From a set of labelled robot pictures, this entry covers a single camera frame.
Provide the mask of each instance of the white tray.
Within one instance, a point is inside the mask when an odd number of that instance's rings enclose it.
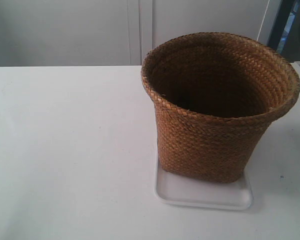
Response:
[[[246,173],[233,183],[212,183],[166,172],[161,168],[159,161],[155,172],[155,193],[166,204],[244,210],[253,202]]]

